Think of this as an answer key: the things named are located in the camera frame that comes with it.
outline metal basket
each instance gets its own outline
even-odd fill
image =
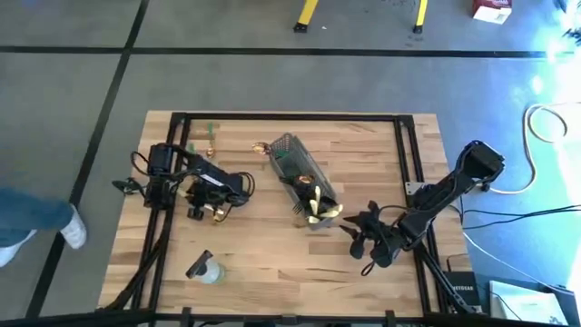
[[[312,175],[315,177],[314,184],[320,187],[321,196],[329,196],[329,198],[335,200],[337,196],[335,191],[333,191],[329,181],[297,136],[285,133],[270,144],[270,150],[269,157],[272,169],[279,177]],[[292,187],[284,184],[284,188],[289,193],[292,201],[297,204],[300,199]],[[301,212],[305,220],[307,220],[306,208],[303,207]],[[309,223],[309,227],[315,231],[330,226],[332,220],[333,218],[325,218],[318,223]]]

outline blue jeans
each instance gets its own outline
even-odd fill
[[[72,218],[65,201],[0,187],[0,247],[21,242],[31,230],[61,230]]]

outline red and white box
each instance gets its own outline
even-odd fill
[[[474,0],[474,19],[504,24],[512,13],[512,0]]]

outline shoe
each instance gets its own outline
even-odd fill
[[[71,204],[71,208],[73,208],[73,218],[71,219],[71,222],[61,230],[61,234],[63,235],[64,240],[76,250],[83,246],[84,242],[87,240],[87,230],[84,227],[81,216],[74,205]]]
[[[22,241],[20,241],[19,243],[16,243],[12,246],[8,246],[5,248],[0,248],[0,268],[4,267],[8,263],[10,263],[12,261],[12,259],[14,259],[16,254],[18,253],[18,250],[20,250],[20,247],[22,246],[22,244],[24,244],[26,241],[30,240],[30,238],[33,237],[35,234],[36,234],[36,230],[32,230],[32,231],[30,231],[28,236],[26,236],[26,238],[23,239]]]

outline white cable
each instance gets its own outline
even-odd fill
[[[552,289],[552,290],[555,290],[555,291],[562,291],[561,289],[558,289],[557,287],[551,286],[551,285],[549,285],[549,284],[547,284],[547,283],[545,283],[545,282],[541,282],[541,281],[539,281],[537,278],[535,278],[535,277],[533,277],[533,276],[529,275],[528,273],[526,273],[526,272],[523,272],[523,271],[519,270],[518,268],[515,268],[515,267],[513,267],[512,265],[510,265],[510,264],[508,264],[508,263],[505,263],[505,262],[503,262],[502,260],[498,259],[496,256],[494,256],[494,255],[490,254],[488,251],[484,250],[484,249],[483,249],[483,248],[481,248],[481,247],[480,247],[478,244],[476,244],[474,241],[472,241],[472,239],[470,238],[470,236],[468,236],[466,233],[464,233],[464,237],[466,237],[466,239],[467,239],[467,240],[468,240],[468,241],[469,241],[469,242],[470,242],[470,243],[471,243],[471,244],[472,244],[472,245],[473,245],[475,248],[479,249],[479,250],[480,250],[480,251],[481,251],[483,254],[485,254],[485,255],[487,255],[488,257],[490,257],[490,258],[492,258],[492,259],[496,260],[496,261],[497,261],[497,262],[499,262],[499,263],[502,263],[502,264],[504,264],[506,267],[508,267],[508,268],[510,268],[510,269],[512,269],[512,270],[514,270],[515,272],[517,272],[517,273],[521,273],[521,274],[525,275],[526,277],[530,278],[531,280],[533,280],[533,281],[535,281],[535,282],[538,282],[539,284],[541,284],[541,285],[544,285],[544,286],[546,286],[546,287],[548,287],[548,288],[550,288],[550,289]]]
[[[521,194],[521,193],[525,192],[526,190],[528,190],[533,185],[533,183],[537,180],[537,166],[535,165],[535,160],[533,160],[533,156],[530,153],[530,146],[528,144],[528,131],[530,130],[530,133],[532,133],[537,139],[539,139],[543,142],[546,142],[549,144],[561,142],[566,137],[566,135],[569,131],[569,126],[567,125],[565,118],[563,118],[563,116],[561,114],[559,114],[557,111],[555,111],[553,108],[559,107],[559,106],[564,106],[564,105],[571,105],[571,104],[581,104],[581,103],[576,102],[576,103],[562,103],[562,104],[533,104],[525,110],[525,113],[523,114],[523,142],[524,142],[524,146],[525,146],[525,155],[527,156],[527,161],[528,161],[528,164],[530,165],[530,169],[531,169],[530,180],[529,180],[528,184],[520,190],[504,191],[504,190],[498,190],[498,189],[491,187],[490,191],[492,191],[494,193],[506,194],[506,195]],[[535,127],[533,125],[533,117],[535,116],[535,113],[538,113],[540,111],[546,111],[548,113],[551,113],[561,121],[561,124],[563,124],[563,135],[558,136],[557,138],[554,138],[554,139],[548,139],[544,136],[541,136],[535,130]]]

